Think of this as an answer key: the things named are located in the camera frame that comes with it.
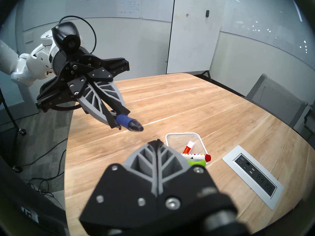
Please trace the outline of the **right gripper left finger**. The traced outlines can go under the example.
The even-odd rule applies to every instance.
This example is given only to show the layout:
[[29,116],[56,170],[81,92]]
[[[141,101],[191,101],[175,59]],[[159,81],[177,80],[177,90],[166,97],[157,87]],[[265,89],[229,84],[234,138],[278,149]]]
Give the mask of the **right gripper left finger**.
[[156,217],[158,148],[151,141],[106,168],[79,217],[87,234],[122,233]]

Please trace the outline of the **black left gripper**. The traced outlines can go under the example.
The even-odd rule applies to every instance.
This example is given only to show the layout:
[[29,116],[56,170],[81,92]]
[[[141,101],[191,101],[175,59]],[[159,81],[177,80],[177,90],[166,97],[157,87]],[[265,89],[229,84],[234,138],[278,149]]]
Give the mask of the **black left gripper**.
[[[37,97],[38,109],[47,112],[73,111],[82,108],[92,117],[110,126],[119,128],[116,115],[126,115],[130,111],[123,104],[123,98],[113,78],[129,71],[129,62],[125,58],[100,59],[79,48],[74,54],[58,51],[52,57],[52,80],[42,85]],[[76,101],[78,105],[61,107],[59,104]]]

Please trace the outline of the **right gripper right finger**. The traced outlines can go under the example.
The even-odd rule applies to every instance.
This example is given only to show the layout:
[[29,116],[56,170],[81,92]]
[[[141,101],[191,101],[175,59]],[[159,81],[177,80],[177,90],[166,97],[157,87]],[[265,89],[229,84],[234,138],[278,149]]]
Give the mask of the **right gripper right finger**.
[[237,234],[237,208],[207,169],[191,166],[157,139],[158,229],[161,234]]

